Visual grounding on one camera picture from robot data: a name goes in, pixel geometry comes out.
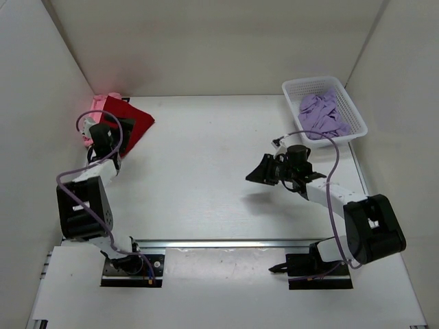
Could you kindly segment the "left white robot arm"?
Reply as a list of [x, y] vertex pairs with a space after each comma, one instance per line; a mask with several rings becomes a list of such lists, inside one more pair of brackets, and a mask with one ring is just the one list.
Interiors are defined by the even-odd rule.
[[116, 239], [112, 233], [113, 215], [105, 186], [119, 174], [121, 154], [130, 142], [135, 120], [109, 113], [104, 118], [101, 123], [84, 119], [82, 135], [91, 141], [86, 167], [75, 170], [78, 177], [70, 182], [61, 182], [69, 172], [57, 177], [60, 226], [65, 239], [94, 245], [116, 270], [133, 276], [144, 269], [145, 261], [131, 236]]

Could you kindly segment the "lavender garment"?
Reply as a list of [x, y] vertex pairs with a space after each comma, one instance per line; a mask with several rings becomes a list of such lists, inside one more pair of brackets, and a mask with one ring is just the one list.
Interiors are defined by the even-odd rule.
[[337, 107], [336, 90], [321, 95], [310, 94], [300, 103], [298, 120], [310, 140], [348, 136], [351, 126], [344, 121]]

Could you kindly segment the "red t shirt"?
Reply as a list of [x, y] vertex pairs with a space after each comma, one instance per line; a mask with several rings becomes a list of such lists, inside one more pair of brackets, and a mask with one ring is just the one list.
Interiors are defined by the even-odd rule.
[[155, 123], [152, 115], [131, 106], [128, 102], [122, 99], [116, 99], [111, 96], [106, 99], [104, 111], [117, 117], [121, 125], [124, 125], [126, 121], [134, 122], [128, 141], [123, 142], [121, 150], [119, 151], [122, 158], [134, 148], [143, 135]]

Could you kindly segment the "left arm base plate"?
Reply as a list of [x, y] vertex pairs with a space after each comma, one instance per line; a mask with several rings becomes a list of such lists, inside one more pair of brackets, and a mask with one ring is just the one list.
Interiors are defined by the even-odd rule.
[[122, 260], [105, 259], [101, 287], [161, 288], [165, 267], [165, 250], [147, 249], [143, 253], [150, 262], [154, 275], [142, 258], [129, 256]]

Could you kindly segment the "pink t shirt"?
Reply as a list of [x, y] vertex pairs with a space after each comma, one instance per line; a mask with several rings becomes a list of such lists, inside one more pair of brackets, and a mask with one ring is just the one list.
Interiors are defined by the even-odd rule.
[[[91, 110], [103, 110], [104, 105], [106, 103], [106, 100], [108, 97], [113, 97], [115, 99], [122, 99], [121, 95], [119, 93], [109, 93], [107, 95], [96, 95], [93, 98], [93, 102], [91, 105]], [[102, 114], [100, 112], [94, 112], [88, 114], [86, 117], [87, 119], [92, 119], [95, 123], [99, 123], [101, 119]], [[92, 144], [92, 140], [83, 136], [84, 146], [90, 147]]]

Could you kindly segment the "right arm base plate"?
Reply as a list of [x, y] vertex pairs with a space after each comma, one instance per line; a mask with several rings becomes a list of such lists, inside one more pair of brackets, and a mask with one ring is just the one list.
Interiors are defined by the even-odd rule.
[[311, 254], [286, 254], [290, 291], [353, 289], [348, 265], [342, 261], [325, 263]]

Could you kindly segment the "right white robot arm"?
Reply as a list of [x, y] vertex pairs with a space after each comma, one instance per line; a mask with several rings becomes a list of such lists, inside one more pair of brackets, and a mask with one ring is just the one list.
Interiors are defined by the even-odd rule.
[[331, 183], [329, 176], [313, 170], [310, 153], [304, 145], [279, 147], [274, 155], [264, 154], [246, 176], [249, 182], [268, 186], [290, 183], [288, 191], [327, 208], [331, 222], [335, 215], [344, 220], [344, 235], [334, 230], [333, 237], [310, 245], [307, 260], [286, 262], [285, 268], [309, 266], [323, 274], [336, 263], [366, 265], [405, 251], [407, 242], [390, 200]]

